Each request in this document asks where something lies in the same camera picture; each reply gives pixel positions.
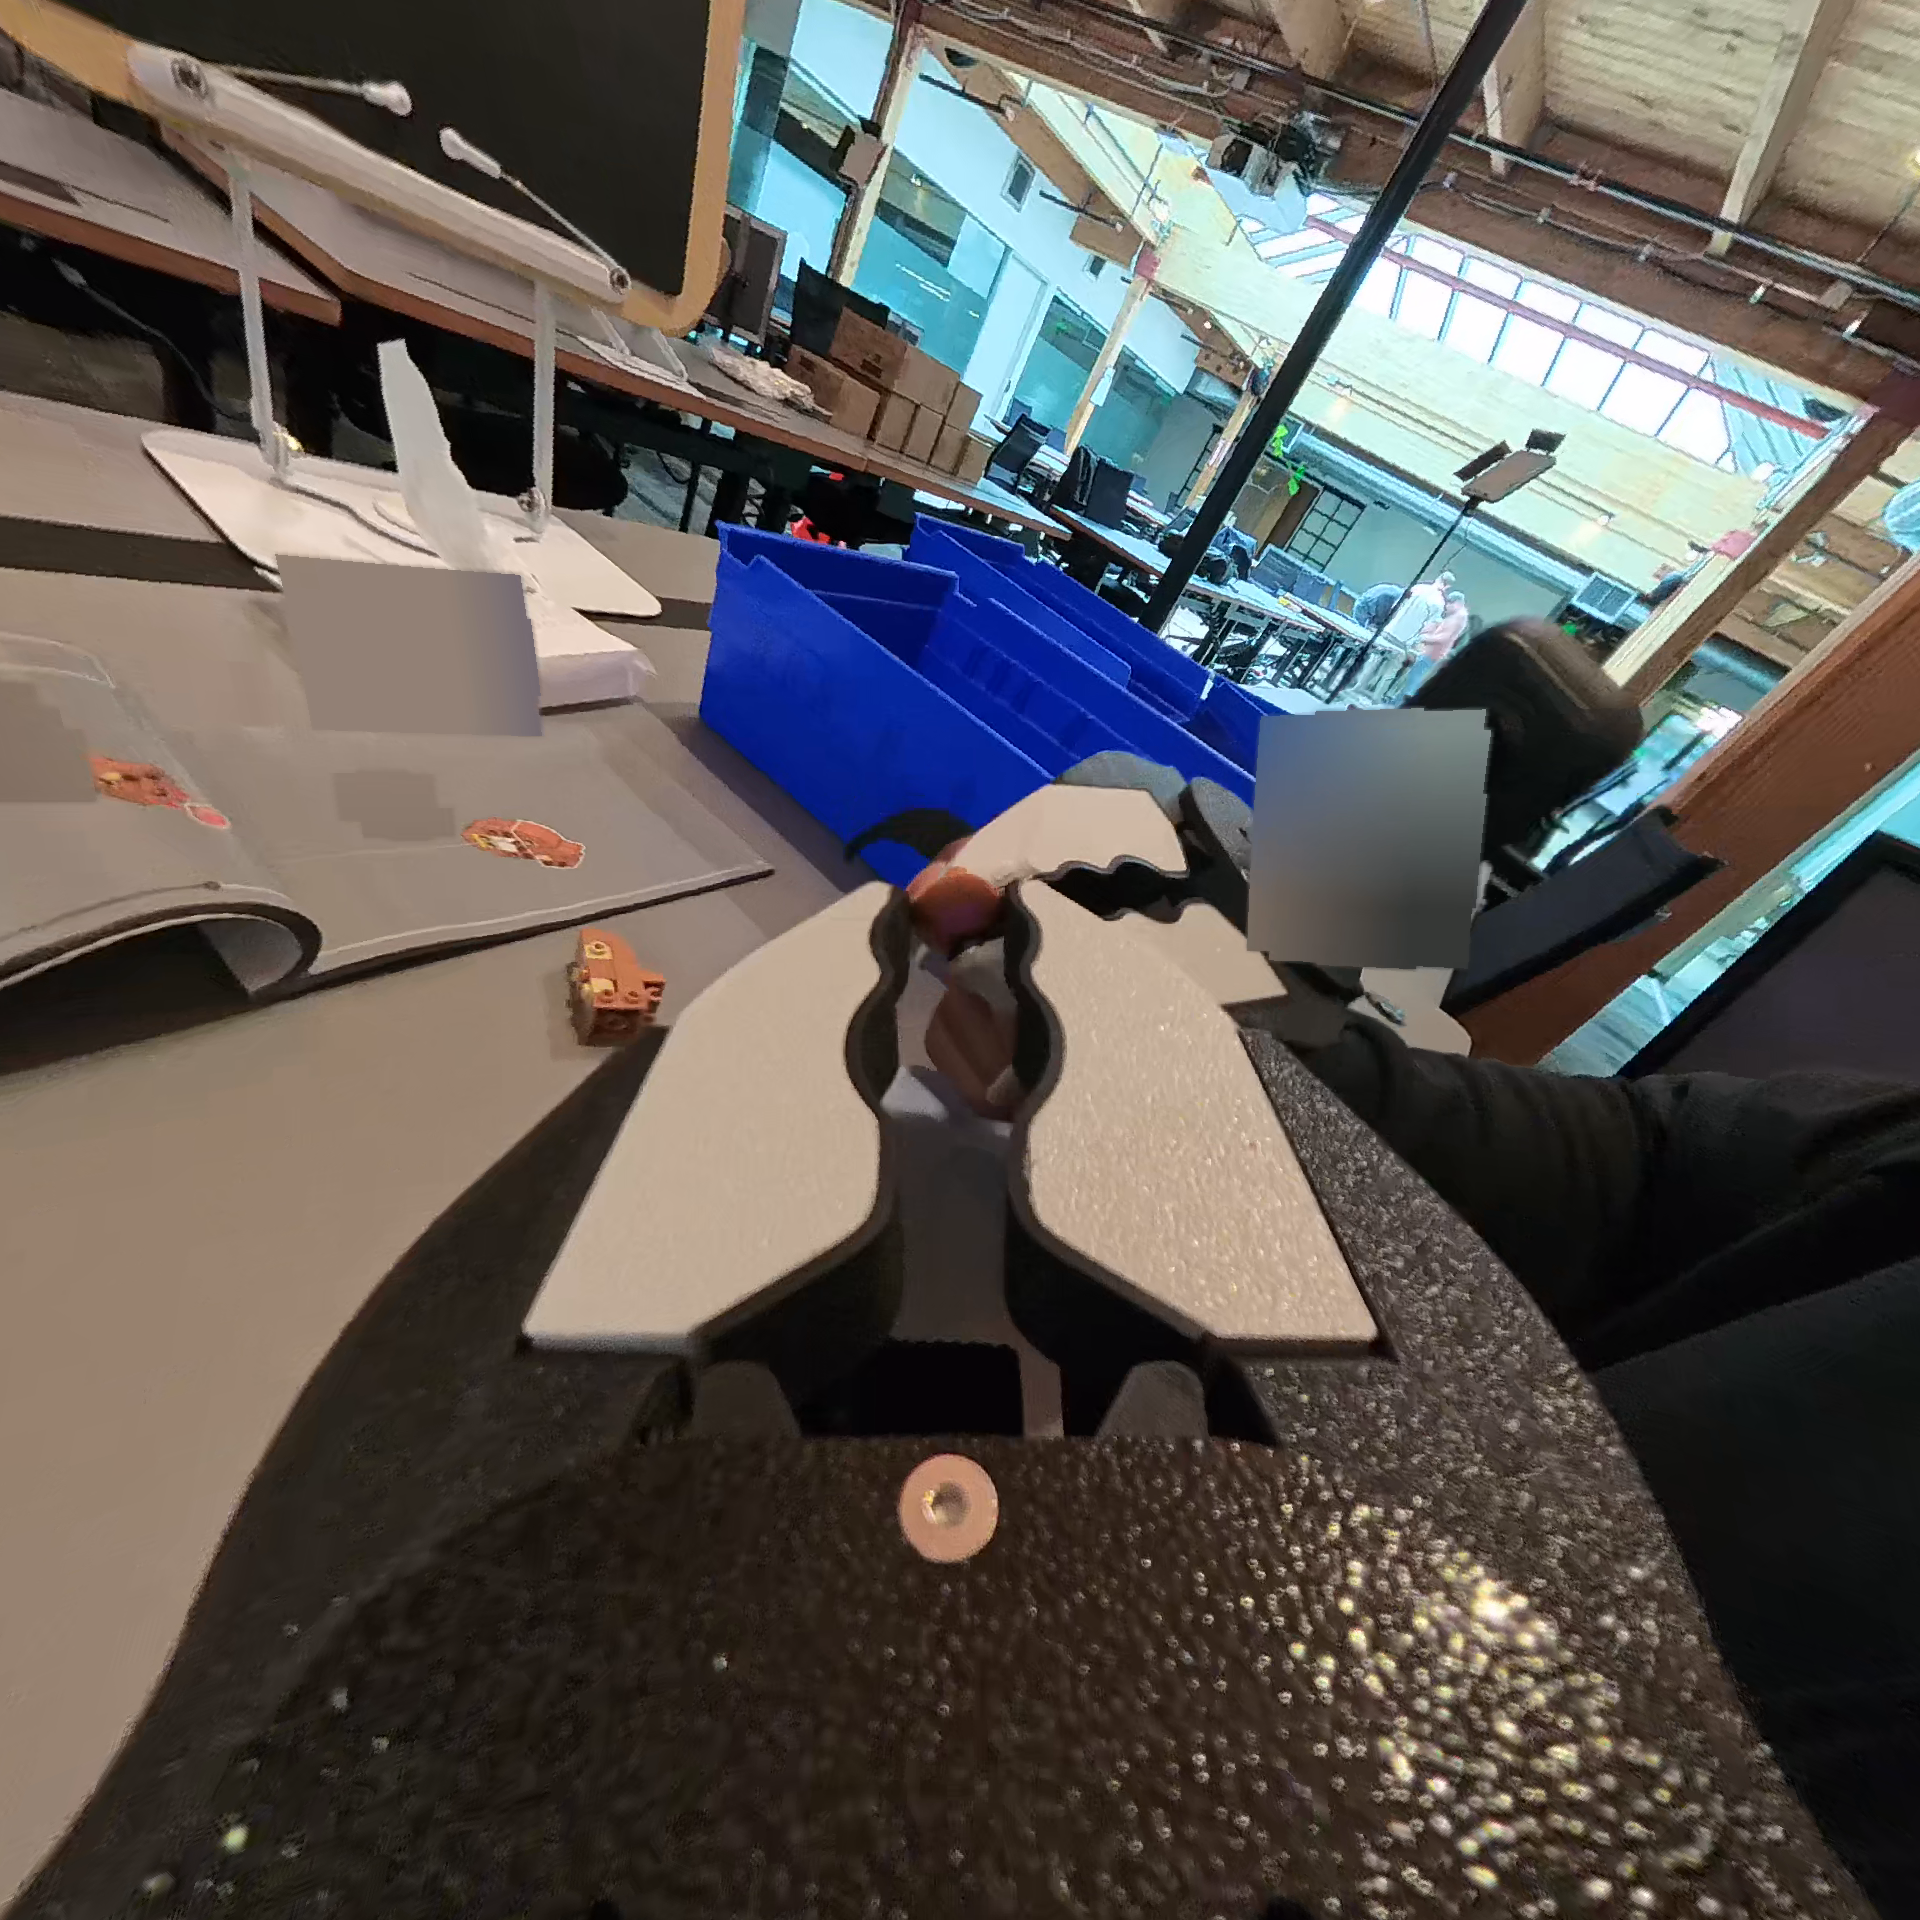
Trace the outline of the black pole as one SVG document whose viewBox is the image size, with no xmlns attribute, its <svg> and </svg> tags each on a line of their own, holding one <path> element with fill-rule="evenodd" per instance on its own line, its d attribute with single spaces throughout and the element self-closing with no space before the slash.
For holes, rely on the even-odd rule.
<svg viewBox="0 0 1920 1920">
<path fill-rule="evenodd" d="M 1166 559 L 1163 571 L 1139 614 L 1141 624 L 1155 635 L 1163 632 L 1213 536 L 1258 468 L 1266 446 L 1330 347 L 1332 336 L 1352 308 L 1383 244 L 1426 184 L 1479 83 L 1494 69 L 1499 51 L 1523 15 L 1523 7 L 1523 2 L 1486 2 L 1482 6 L 1469 34 L 1437 82 L 1431 102 L 1408 133 L 1394 170 L 1375 192 L 1361 225 L 1315 295 L 1277 368 L 1266 380 L 1260 401 L 1246 424 L 1226 442 L 1222 460 L 1194 507 L 1194 518 L 1179 546 Z"/>
</svg>

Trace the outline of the person's right hand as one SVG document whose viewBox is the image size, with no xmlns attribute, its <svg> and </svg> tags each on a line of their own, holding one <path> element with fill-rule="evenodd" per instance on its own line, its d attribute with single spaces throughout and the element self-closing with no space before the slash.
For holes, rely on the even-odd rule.
<svg viewBox="0 0 1920 1920">
<path fill-rule="evenodd" d="M 975 1115 L 1007 1122 L 1028 1100 L 1017 1037 L 1012 1006 L 950 981 L 929 1013 L 924 1049 L 929 1066 Z"/>
</svg>

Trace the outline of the black board with wooden rim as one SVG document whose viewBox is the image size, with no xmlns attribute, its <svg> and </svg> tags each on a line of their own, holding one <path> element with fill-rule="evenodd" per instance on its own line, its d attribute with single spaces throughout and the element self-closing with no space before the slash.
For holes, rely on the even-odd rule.
<svg viewBox="0 0 1920 1920">
<path fill-rule="evenodd" d="M 249 184 L 303 179 L 687 332 L 721 276 L 739 2 L 3 4 L 3 34 Z"/>
</svg>

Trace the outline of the person's right forearm black sleeve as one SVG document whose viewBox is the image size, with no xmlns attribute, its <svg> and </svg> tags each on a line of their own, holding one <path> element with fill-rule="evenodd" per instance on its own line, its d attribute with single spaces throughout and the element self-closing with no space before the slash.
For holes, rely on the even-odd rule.
<svg viewBox="0 0 1920 1920">
<path fill-rule="evenodd" d="M 1763 1322 L 1915 1340 L 1915 1084 L 1558 1073 L 1348 1018 L 1295 1058 L 1597 1370 Z"/>
</svg>

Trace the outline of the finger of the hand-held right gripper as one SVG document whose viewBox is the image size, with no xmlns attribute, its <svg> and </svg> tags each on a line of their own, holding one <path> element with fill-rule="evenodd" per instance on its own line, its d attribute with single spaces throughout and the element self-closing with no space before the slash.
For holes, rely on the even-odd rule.
<svg viewBox="0 0 1920 1920">
<path fill-rule="evenodd" d="M 1135 786 L 1044 786 L 963 838 L 944 863 L 996 883 L 1004 901 L 1032 882 L 1096 915 L 1167 899 L 1189 880 L 1174 817 Z"/>
<path fill-rule="evenodd" d="M 1289 988 L 1215 908 L 1188 901 L 1169 918 L 1139 909 L 1097 915 L 1135 997 L 1163 1004 L 1206 995 L 1222 1009 L 1282 1004 Z"/>
</svg>

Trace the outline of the row of cardboard boxes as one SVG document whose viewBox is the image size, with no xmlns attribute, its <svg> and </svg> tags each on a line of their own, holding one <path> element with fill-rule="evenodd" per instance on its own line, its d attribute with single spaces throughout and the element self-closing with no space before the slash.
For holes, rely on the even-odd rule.
<svg viewBox="0 0 1920 1920">
<path fill-rule="evenodd" d="M 994 446 L 975 432 L 982 393 L 863 311 L 796 319 L 781 368 L 837 429 L 966 483 L 986 478 Z"/>
</svg>

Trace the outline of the black flat panel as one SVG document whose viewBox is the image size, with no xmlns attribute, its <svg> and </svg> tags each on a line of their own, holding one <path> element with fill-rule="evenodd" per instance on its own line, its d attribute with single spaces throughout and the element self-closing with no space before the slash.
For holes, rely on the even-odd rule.
<svg viewBox="0 0 1920 1920">
<path fill-rule="evenodd" d="M 1723 859 L 1677 840 L 1668 810 L 1639 813 L 1595 850 L 1477 914 L 1441 1009 L 1462 1018 L 1593 947 L 1641 932 L 1722 868 Z"/>
</svg>

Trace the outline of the grey instruction booklet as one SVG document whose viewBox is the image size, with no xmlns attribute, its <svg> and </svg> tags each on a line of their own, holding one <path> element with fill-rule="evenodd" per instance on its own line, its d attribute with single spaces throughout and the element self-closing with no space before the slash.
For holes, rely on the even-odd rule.
<svg viewBox="0 0 1920 1920">
<path fill-rule="evenodd" d="M 3 635 L 3 1040 L 116 1034 L 766 878 L 587 733 L 172 728 L 77 646 Z"/>
</svg>

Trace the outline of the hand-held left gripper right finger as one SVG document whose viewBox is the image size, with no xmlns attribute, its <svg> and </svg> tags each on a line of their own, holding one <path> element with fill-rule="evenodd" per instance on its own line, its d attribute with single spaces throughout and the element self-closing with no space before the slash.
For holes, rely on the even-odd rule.
<svg viewBox="0 0 1920 1920">
<path fill-rule="evenodd" d="M 1232 1356 L 1361 1354 L 1377 1319 L 1236 1019 L 1163 935 L 1045 880 L 1006 939 L 1040 1059 L 1009 1202 L 1094 1294 Z"/>
</svg>

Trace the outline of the person's black clothing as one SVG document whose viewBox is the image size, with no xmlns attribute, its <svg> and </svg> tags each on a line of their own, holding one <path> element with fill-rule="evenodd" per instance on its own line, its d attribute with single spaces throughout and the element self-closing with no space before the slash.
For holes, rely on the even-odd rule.
<svg viewBox="0 0 1920 1920">
<path fill-rule="evenodd" d="M 1595 1387 L 1790 1788 L 1872 1907 L 1915 1915 L 1915 1260 Z"/>
</svg>

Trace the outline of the studio light on stand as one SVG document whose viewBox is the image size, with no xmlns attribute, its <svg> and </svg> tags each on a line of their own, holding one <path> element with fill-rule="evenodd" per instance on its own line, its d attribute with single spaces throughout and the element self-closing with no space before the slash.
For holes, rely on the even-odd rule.
<svg viewBox="0 0 1920 1920">
<path fill-rule="evenodd" d="M 1561 444 L 1561 433 L 1534 429 L 1522 444 L 1486 446 L 1452 471 L 1449 512 L 1428 559 L 1452 574 L 1452 587 L 1484 621 L 1551 616 L 1581 578 L 1564 549 L 1517 518 L 1525 490 L 1551 471 Z"/>
</svg>

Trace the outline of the dark monitor screen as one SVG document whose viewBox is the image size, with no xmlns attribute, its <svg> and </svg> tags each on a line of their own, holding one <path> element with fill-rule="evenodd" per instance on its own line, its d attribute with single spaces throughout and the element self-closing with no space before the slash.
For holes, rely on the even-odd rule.
<svg viewBox="0 0 1920 1920">
<path fill-rule="evenodd" d="M 1619 1069 L 1917 1081 L 1917 850 L 1875 831 Z"/>
</svg>

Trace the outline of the large blue plastic bin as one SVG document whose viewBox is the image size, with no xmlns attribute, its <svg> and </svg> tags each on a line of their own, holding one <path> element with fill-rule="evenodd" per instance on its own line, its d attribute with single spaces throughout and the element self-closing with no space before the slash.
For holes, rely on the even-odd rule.
<svg viewBox="0 0 1920 1920">
<path fill-rule="evenodd" d="M 905 886 L 944 843 L 1104 752 L 1254 802 L 1255 721 L 1212 687 L 1181 723 L 944 569 L 822 539 L 721 530 L 698 714 L 850 856 Z"/>
</svg>

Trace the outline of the white desk stand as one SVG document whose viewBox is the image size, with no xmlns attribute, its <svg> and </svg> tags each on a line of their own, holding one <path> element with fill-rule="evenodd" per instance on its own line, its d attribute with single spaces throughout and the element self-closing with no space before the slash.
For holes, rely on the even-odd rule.
<svg viewBox="0 0 1920 1920">
<path fill-rule="evenodd" d="M 202 160 L 218 163 L 231 217 L 256 449 L 215 452 L 214 435 L 153 429 L 143 452 L 186 500 L 269 582 L 283 557 L 439 565 L 400 500 L 397 474 L 299 452 L 276 418 L 265 311 L 258 276 L 256 214 L 307 215 L 321 236 L 385 246 L 387 263 L 445 267 L 464 299 L 474 288 L 522 284 L 505 308 L 508 343 L 531 355 L 531 483 L 516 495 L 475 491 L 494 513 L 537 538 L 559 522 L 555 486 L 561 347 L 582 349 L 600 372 L 660 375 L 680 395 L 692 383 L 674 347 L 651 325 L 624 319 L 624 267 L 575 230 L 547 231 L 479 203 L 390 155 L 348 138 L 263 88 L 268 73 L 150 41 L 127 41 L 132 102 Z"/>
</svg>

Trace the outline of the small brown toy brick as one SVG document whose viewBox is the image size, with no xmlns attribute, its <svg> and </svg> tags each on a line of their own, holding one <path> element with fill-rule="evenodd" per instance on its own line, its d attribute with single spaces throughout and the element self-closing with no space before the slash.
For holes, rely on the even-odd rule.
<svg viewBox="0 0 1920 1920">
<path fill-rule="evenodd" d="M 952 955 L 996 935 L 1004 890 L 962 865 L 928 863 L 907 883 L 905 904 L 924 947 Z"/>
</svg>

